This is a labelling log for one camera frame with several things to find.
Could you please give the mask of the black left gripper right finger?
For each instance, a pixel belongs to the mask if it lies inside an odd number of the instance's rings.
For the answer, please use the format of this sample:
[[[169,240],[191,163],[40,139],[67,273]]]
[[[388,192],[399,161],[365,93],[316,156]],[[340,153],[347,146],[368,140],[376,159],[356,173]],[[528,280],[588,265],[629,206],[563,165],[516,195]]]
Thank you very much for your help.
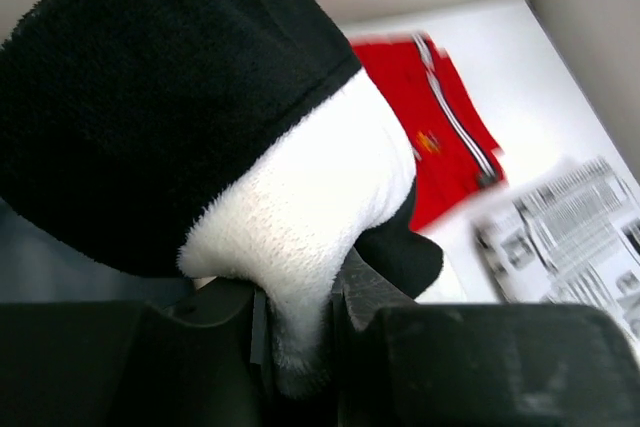
[[[333,288],[342,426],[635,426],[639,368],[605,313],[421,305],[356,252]]]

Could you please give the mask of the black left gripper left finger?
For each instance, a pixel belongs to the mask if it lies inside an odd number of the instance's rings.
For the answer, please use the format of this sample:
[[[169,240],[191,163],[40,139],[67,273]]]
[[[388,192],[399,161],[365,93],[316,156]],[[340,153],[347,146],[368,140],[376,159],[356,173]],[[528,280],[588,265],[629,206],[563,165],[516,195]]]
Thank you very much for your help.
[[[177,304],[5,304],[5,426],[264,426],[265,294],[217,280]]]

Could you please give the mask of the newspaper print cloth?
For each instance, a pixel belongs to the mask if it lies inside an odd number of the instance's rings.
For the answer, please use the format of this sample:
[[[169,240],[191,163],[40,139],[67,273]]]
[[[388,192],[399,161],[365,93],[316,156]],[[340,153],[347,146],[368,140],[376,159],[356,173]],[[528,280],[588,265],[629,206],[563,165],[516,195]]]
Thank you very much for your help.
[[[481,215],[476,239],[511,302],[628,309],[639,294],[639,205],[602,158]]]

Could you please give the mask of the red shirt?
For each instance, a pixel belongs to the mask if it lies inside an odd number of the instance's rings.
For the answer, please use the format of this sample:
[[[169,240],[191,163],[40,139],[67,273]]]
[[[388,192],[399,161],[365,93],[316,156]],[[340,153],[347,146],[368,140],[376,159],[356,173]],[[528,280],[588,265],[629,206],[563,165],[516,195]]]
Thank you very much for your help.
[[[448,53],[418,33],[359,38],[351,46],[404,128],[416,161],[418,232],[505,181],[489,132]]]

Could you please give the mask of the black and white striped garment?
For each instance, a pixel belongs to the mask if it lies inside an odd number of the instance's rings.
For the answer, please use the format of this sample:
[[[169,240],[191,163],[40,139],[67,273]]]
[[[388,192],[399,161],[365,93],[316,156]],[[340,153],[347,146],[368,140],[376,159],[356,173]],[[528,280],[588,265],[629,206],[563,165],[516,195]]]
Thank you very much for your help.
[[[1,46],[1,195],[115,269],[259,286],[293,398],[331,379],[351,251],[410,298],[445,264],[409,226],[408,136],[315,0],[39,0]]]

